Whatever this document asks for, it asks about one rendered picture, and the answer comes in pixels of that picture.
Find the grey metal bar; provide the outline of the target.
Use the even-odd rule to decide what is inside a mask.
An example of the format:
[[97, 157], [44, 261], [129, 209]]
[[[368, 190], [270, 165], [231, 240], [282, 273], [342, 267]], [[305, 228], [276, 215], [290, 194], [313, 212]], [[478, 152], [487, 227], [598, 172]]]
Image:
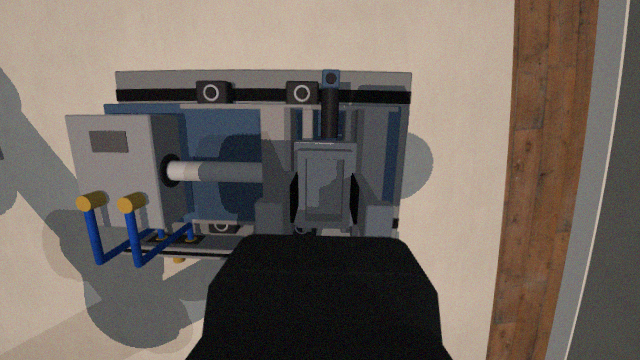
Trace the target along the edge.
[[[343, 120], [343, 141], [355, 142], [355, 122], [356, 122], [356, 110], [344, 111]], [[340, 229], [341, 233], [349, 233], [349, 229]]]

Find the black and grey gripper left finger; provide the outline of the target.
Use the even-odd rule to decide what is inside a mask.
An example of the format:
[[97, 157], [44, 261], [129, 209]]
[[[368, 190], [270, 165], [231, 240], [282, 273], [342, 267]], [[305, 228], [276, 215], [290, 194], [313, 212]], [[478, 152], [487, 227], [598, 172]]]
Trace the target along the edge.
[[298, 206], [298, 172], [287, 172], [270, 198], [255, 203], [256, 234], [286, 235]]

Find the grey flat bar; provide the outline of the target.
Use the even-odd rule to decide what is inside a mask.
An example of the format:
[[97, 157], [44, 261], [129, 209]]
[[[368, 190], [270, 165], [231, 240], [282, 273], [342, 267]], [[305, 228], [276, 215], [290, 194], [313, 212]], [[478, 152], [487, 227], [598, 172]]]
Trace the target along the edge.
[[[314, 140], [314, 111], [302, 110], [302, 140]], [[311, 232], [312, 228], [302, 228], [303, 232]]]

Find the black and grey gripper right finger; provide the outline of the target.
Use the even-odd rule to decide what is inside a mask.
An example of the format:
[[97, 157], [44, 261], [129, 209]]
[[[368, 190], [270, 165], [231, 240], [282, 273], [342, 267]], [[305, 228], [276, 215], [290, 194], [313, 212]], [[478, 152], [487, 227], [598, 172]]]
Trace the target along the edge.
[[352, 173], [349, 208], [361, 237], [391, 237], [394, 206], [378, 200], [362, 173]]

